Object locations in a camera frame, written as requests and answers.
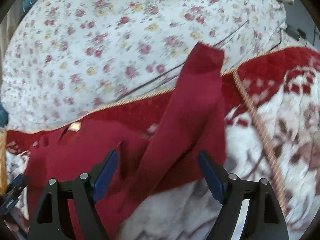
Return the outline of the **dark red garment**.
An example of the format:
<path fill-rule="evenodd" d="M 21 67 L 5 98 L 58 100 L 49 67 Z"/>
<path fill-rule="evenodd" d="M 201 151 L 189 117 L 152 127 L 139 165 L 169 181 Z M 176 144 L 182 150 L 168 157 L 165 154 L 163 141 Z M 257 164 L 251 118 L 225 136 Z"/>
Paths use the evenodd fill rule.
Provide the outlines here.
<path fill-rule="evenodd" d="M 226 159 L 225 104 L 220 70 L 224 53 L 198 43 L 189 54 L 166 108 L 157 111 L 153 137 L 145 135 L 150 113 L 129 114 L 139 128 L 117 121 L 87 120 L 71 137 L 63 129 L 42 137 L 30 149 L 25 175 L 33 217 L 43 188 L 52 178 L 73 180 L 100 163 L 110 150 L 119 166 L 97 212 L 109 236 L 149 195 L 198 180 L 200 151 L 218 164 Z"/>

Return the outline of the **orange patterned cloth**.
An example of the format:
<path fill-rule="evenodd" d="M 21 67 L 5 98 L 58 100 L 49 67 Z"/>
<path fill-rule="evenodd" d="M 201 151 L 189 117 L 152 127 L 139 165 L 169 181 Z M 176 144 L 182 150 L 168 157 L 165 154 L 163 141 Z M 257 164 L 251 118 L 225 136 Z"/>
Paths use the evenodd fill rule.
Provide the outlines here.
<path fill-rule="evenodd" d="M 7 130 L 1 128 L 1 143 L 0 143 L 0 192 L 1 194 L 7 187 L 7 167 L 6 167 L 6 145 L 7 145 Z"/>

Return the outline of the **blue plastic bag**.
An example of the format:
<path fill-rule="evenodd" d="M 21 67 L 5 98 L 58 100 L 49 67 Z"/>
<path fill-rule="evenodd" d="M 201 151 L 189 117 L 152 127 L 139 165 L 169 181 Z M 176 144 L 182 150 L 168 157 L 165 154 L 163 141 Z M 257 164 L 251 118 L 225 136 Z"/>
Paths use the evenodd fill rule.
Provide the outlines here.
<path fill-rule="evenodd" d="M 2 104 L 0 103 L 0 127 L 5 127 L 8 124 L 8 113 L 3 108 Z"/>

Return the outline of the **floral white bed sheet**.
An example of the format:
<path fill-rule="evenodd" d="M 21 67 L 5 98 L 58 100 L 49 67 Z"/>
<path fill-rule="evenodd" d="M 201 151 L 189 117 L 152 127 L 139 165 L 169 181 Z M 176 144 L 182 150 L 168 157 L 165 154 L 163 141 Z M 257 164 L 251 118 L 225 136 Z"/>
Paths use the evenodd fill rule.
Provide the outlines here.
<path fill-rule="evenodd" d="M 230 69 L 270 49 L 285 20 L 277 0 L 38 0 L 2 64 L 7 128 L 58 128 L 170 87 L 198 42 L 224 50 Z"/>

